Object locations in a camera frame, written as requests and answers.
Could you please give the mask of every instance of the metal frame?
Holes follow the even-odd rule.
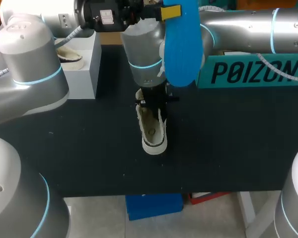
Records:
[[[256,215],[250,193],[237,193],[247,238],[260,238],[264,231],[266,231],[269,225],[274,221],[275,208],[279,196],[280,191],[274,191]]]

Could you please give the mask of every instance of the teal sign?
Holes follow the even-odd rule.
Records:
[[[298,54],[269,54],[274,67],[298,77]],[[199,88],[297,86],[269,69],[256,55],[210,56],[196,80]]]

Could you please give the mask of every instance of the blue insole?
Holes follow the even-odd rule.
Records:
[[[199,6],[196,0],[164,0],[163,4],[181,5],[181,17],[165,21],[165,75],[173,86],[187,86],[197,78],[202,62]]]

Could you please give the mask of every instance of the sneaker sole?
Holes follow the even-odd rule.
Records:
[[[80,59],[76,62],[61,63],[63,70],[80,70],[84,67],[84,60]]]
[[[167,146],[168,146],[167,134],[165,133],[165,129],[164,129],[164,140],[163,140],[163,143],[161,145],[159,145],[157,147],[148,146],[145,143],[144,138],[142,139],[142,142],[143,142],[143,149],[148,154],[150,154],[150,155],[159,155],[159,154],[162,154],[167,149]]]

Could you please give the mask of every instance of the shoe lining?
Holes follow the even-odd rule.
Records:
[[[141,110],[143,113],[143,126],[147,141],[154,145],[160,144],[163,140],[163,133],[159,121],[153,117],[150,109],[141,108]]]

